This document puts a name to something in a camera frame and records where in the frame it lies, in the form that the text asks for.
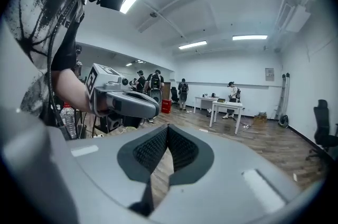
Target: white table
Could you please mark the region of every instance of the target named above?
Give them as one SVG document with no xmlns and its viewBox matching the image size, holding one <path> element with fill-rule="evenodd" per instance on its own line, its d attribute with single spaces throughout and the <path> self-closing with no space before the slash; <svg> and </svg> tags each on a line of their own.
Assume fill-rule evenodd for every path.
<svg viewBox="0 0 338 224">
<path fill-rule="evenodd" d="M 196 96 L 195 97 L 195 105 L 194 105 L 194 114 L 196 112 L 197 99 L 201 99 L 201 101 L 205 100 L 205 101 L 214 102 L 215 100 L 218 100 L 218 97 L 200 97 L 200 96 Z"/>
<path fill-rule="evenodd" d="M 237 122 L 236 122 L 236 129 L 234 131 L 234 133 L 237 134 L 239 122 L 241 121 L 243 104 L 242 103 L 234 103 L 234 102 L 224 102 L 224 103 L 217 102 L 217 101 L 212 102 L 211 118 L 210 118 L 209 127 L 212 127 L 212 120 L 214 121 L 214 123 L 216 122 L 219 107 L 229 108 L 229 109 L 233 109 L 235 111 L 238 110 L 238 118 L 237 118 Z"/>
</svg>

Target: water bottle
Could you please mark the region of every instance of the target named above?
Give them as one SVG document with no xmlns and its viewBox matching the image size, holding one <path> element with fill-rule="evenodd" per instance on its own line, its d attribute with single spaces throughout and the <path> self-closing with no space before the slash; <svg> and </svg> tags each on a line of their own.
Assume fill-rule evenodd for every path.
<svg viewBox="0 0 338 224">
<path fill-rule="evenodd" d="M 72 109 L 70 105 L 65 102 L 60 115 L 64 125 L 68 130 L 68 133 L 71 135 L 72 139 L 76 139 L 77 136 L 74 122 L 74 109 Z"/>
</svg>

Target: office chair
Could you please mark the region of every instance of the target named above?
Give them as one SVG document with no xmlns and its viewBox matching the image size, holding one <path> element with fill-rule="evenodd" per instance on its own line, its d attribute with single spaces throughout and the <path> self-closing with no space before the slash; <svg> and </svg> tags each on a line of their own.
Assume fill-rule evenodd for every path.
<svg viewBox="0 0 338 224">
<path fill-rule="evenodd" d="M 330 133 L 330 123 L 328 120 L 328 108 L 326 100 L 318 100 L 318 107 L 314 107 L 313 111 L 315 113 L 316 122 L 317 122 L 317 131 L 315 133 L 315 142 L 316 144 L 323 147 L 324 151 L 328 151 L 330 147 L 338 146 L 338 137 L 329 135 Z M 309 160 L 311 157 L 321 157 L 326 156 L 326 153 L 322 150 L 311 149 L 309 156 L 306 157 L 306 160 Z"/>
<path fill-rule="evenodd" d="M 171 91 L 171 100 L 177 104 L 179 102 L 179 97 L 177 95 L 176 87 L 171 87 L 170 91 Z"/>
</svg>

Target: floor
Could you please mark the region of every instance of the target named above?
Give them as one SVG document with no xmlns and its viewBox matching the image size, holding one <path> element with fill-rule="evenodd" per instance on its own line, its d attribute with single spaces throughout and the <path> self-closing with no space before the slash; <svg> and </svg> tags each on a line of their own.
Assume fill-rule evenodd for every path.
<svg viewBox="0 0 338 224">
<path fill-rule="evenodd" d="M 184 113 L 179 111 L 178 107 L 172 106 L 170 114 L 160 113 L 154 119 L 153 124 L 144 123 L 140 128 L 171 123 L 178 126 L 205 129 L 215 135 L 244 143 L 286 172 L 302 189 L 307 188 L 313 182 L 325 176 L 325 163 L 317 157 L 306 161 L 305 157 L 312 147 L 290 129 L 281 128 L 274 121 L 252 125 L 252 118 L 242 116 L 241 123 L 251 125 L 251 127 L 246 129 L 240 125 L 237 135 L 234 135 L 236 122 L 232 119 L 222 119 L 222 115 L 218 114 L 217 122 L 213 123 L 213 126 L 209 128 L 210 118 L 206 117 L 205 110 L 196 110 L 196 114 L 192 112 Z M 91 137 L 93 121 L 94 115 L 87 114 L 85 124 L 88 129 L 88 138 Z M 130 131 L 135 131 L 135 128 L 119 127 L 110 132 L 109 135 L 123 135 Z M 104 134 L 97 129 L 95 129 L 95 133 Z M 168 177 L 172 173 L 173 161 L 170 151 L 167 150 L 151 178 L 155 207 L 165 197 L 168 190 Z"/>
</svg>

